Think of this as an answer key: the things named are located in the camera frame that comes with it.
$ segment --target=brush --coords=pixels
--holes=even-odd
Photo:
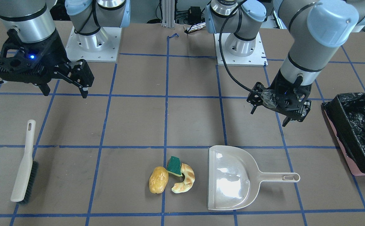
[[[33,161],[33,141],[35,137],[36,121],[29,120],[26,129],[25,152],[20,162],[15,185],[12,190],[11,201],[19,204],[27,204],[30,192],[35,181],[39,164]]]

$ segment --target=blue tape grid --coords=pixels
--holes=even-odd
[[[89,225],[89,218],[90,217],[105,217],[105,216],[161,216],[162,220],[161,220],[161,225],[164,226],[164,216],[195,216],[195,215],[233,215],[234,216],[234,223],[237,226],[237,215],[243,215],[243,214],[290,214],[290,213],[301,213],[303,216],[303,220],[304,220],[304,224],[307,225],[306,222],[306,218],[305,218],[305,213],[335,213],[335,212],[365,212],[365,200],[362,196],[362,192],[358,186],[358,183],[355,179],[354,176],[352,176],[356,188],[358,190],[358,193],[360,195],[360,198],[362,200],[362,204],[364,206],[364,209],[317,209],[317,210],[304,210],[302,207],[302,202],[301,202],[301,197],[299,194],[299,190],[297,185],[295,184],[295,188],[296,188],[296,192],[297,192],[297,197],[298,197],[298,201],[300,204],[300,210],[288,210],[288,211],[253,211],[253,212],[240,212],[240,211],[233,211],[233,212],[178,212],[178,213],[165,213],[164,212],[164,202],[165,202],[165,196],[164,193],[162,195],[162,212],[161,213],[91,213],[91,207],[92,207],[92,202],[93,202],[93,197],[94,197],[94,193],[95,193],[95,186],[96,186],[96,180],[97,180],[97,173],[98,173],[98,167],[99,167],[99,163],[100,163],[100,154],[101,154],[101,150],[103,148],[164,148],[164,166],[166,164],[166,149],[167,148],[209,148],[210,146],[167,146],[167,100],[168,97],[170,98],[219,98],[220,100],[220,110],[221,110],[221,117],[222,117],[222,124],[223,124],[223,133],[224,133],[224,141],[225,144],[227,145],[227,135],[226,135],[226,128],[225,128],[225,123],[224,123],[224,113],[223,113],[223,101],[222,99],[246,99],[246,97],[241,97],[241,96],[222,96],[221,95],[221,88],[220,88],[220,79],[219,79],[219,72],[218,72],[218,67],[216,66],[216,72],[217,72],[217,83],[218,83],[218,89],[219,89],[219,96],[168,96],[168,61],[170,57],[188,57],[188,58],[215,58],[214,56],[180,56],[180,55],[170,55],[169,54],[169,39],[172,38],[174,36],[171,37],[167,37],[167,54],[166,55],[162,55],[162,54],[134,54],[134,53],[121,53],[121,55],[133,55],[133,56],[163,56],[163,57],[167,57],[167,72],[166,72],[166,95],[165,96],[156,96],[156,95],[117,95],[117,94],[112,94],[112,87],[114,84],[114,80],[115,80],[115,72],[116,72],[116,68],[117,65],[115,65],[115,69],[114,69],[114,74],[113,74],[113,79],[112,79],[112,84],[111,84],[111,90],[109,95],[106,94],[90,94],[90,96],[107,96],[108,97],[108,104],[107,104],[107,109],[106,109],[106,117],[105,117],[105,121],[103,123],[103,129],[102,129],[102,136],[101,136],[101,142],[99,146],[59,146],[60,148],[99,148],[99,152],[98,152],[98,158],[97,158],[97,162],[96,162],[96,170],[95,170],[95,177],[94,177],[94,181],[93,181],[93,185],[92,185],[92,192],[91,192],[91,197],[90,197],[90,201],[89,201],[89,208],[88,208],[88,213],[71,213],[71,214],[17,214],[18,211],[18,205],[15,206],[15,209],[13,211],[13,214],[0,214],[0,218],[8,218],[11,217],[11,222],[10,222],[10,226],[13,225],[14,223],[14,219],[15,218],[21,218],[21,217],[86,217],[86,226]],[[346,55],[346,57],[348,58],[348,62],[336,62],[336,61],[330,61],[330,63],[349,63],[351,64],[353,71],[356,75],[356,77],[358,78],[363,90],[365,91],[365,86],[362,83],[361,78],[359,77],[357,71],[354,68],[354,64],[365,64],[365,62],[352,62],[348,56],[348,54],[346,53],[346,50],[344,49],[344,47],[342,46],[342,49]],[[271,61],[283,61],[281,59],[267,59],[267,60],[271,60]],[[267,78],[267,81],[269,83],[269,79],[267,76],[267,72],[265,70],[265,75]],[[56,146],[44,146],[44,145],[39,145],[39,141],[44,129],[44,125],[46,124],[46,120],[51,108],[51,105],[53,103],[53,99],[56,95],[58,96],[79,96],[79,94],[66,94],[66,93],[56,93],[57,87],[58,87],[59,81],[56,83],[56,88],[54,90],[54,92],[52,94],[50,94],[52,96],[49,107],[47,109],[44,121],[43,121],[43,125],[42,128],[39,132],[39,137],[36,141],[36,145],[34,148],[34,152],[33,152],[33,156],[36,154],[36,150],[37,148],[49,148],[49,147],[56,147]],[[332,100],[332,99],[324,99],[322,91],[318,85],[318,82],[316,81],[316,86],[317,89],[319,91],[319,94],[321,96],[321,99],[313,99],[313,100]],[[0,95],[42,95],[40,93],[0,93]],[[105,134],[105,128],[106,128],[106,121],[108,118],[108,111],[109,111],[109,107],[110,107],[110,103],[111,103],[111,97],[112,96],[130,96],[130,97],[165,97],[166,98],[166,110],[165,110],[165,131],[164,131],[164,146],[104,146],[103,145],[103,139],[104,139],[104,134]],[[283,141],[283,146],[241,146],[240,148],[284,148],[286,151],[286,155],[287,155],[287,160],[290,166],[290,170],[293,172],[293,166],[291,164],[291,160],[290,160],[290,156],[288,153],[288,149],[289,148],[334,148],[337,149],[338,147],[334,147],[334,146],[287,146],[286,145],[286,141],[284,139],[284,134],[283,134],[283,129],[281,127],[281,122],[280,119],[276,113],[276,117],[277,117],[277,122],[279,124],[279,130],[281,132],[281,136],[282,136],[282,141]],[[10,148],[23,148],[24,145],[0,145],[0,147],[10,147]]]
[[[263,67],[263,70],[264,70],[264,72],[265,72],[266,81],[267,81],[267,83],[268,83],[268,86],[270,86],[270,81],[269,81],[268,73],[267,73],[267,71],[266,71],[266,66],[264,66],[264,67]],[[275,112],[275,115],[276,115],[277,123],[279,124],[280,135],[281,135],[281,137],[282,137],[282,142],[283,142],[283,146],[284,146],[284,149],[285,149],[285,152],[286,152],[287,160],[288,160],[288,163],[289,163],[289,166],[290,166],[290,171],[291,171],[292,173],[294,173],[293,165],[292,165],[292,163],[291,163],[291,159],[290,159],[289,150],[287,149],[286,140],[285,140],[285,138],[284,138],[283,128],[282,128],[282,125],[281,125],[281,123],[280,123],[280,118],[279,118],[279,115],[277,114],[277,112]],[[298,199],[298,203],[299,203],[300,210],[301,210],[301,215],[302,215],[303,220],[304,220],[304,226],[308,226],[308,224],[307,224],[307,219],[306,219],[306,215],[305,215],[305,213],[304,213],[303,204],[302,204],[302,202],[301,202],[300,192],[299,192],[299,190],[298,190],[297,183],[294,183],[294,187],[295,187],[295,189],[296,189],[297,199]]]

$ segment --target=black garbage bag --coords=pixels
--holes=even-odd
[[[365,93],[338,94],[322,103],[346,153],[365,173]]]

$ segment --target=dustpan handle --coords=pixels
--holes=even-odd
[[[297,173],[259,173],[259,179],[265,182],[297,183],[300,181],[300,175]]]

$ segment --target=sponge scouring pad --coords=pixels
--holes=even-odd
[[[175,156],[171,156],[167,165],[167,171],[175,176],[183,176],[181,173],[180,159]]]

